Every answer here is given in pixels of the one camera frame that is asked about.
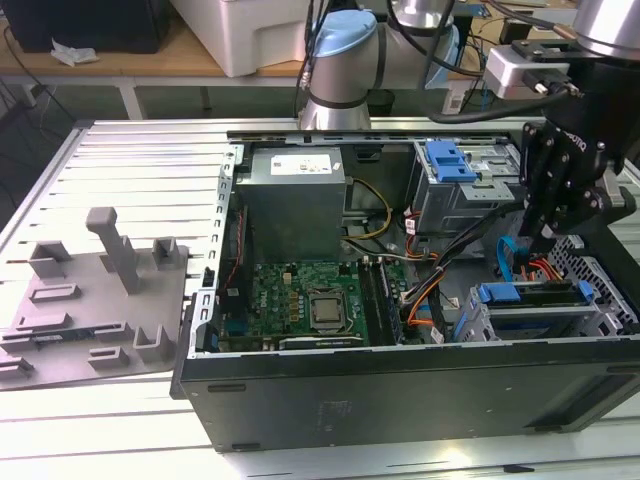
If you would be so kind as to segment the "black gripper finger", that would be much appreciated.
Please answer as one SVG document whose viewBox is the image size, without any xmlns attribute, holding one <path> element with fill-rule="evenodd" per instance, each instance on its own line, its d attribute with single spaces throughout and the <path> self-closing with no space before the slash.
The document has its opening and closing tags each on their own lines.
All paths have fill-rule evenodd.
<svg viewBox="0 0 640 480">
<path fill-rule="evenodd" d="M 551 224 L 569 166 L 568 138 L 552 123 L 527 122 L 522 132 L 520 183 L 526 188 L 519 234 L 540 236 Z"/>
<path fill-rule="evenodd" d="M 528 250 L 548 253 L 557 239 L 585 233 L 636 211 L 630 192 L 607 171 L 599 179 L 578 171 L 528 174 Z"/>
</svg>

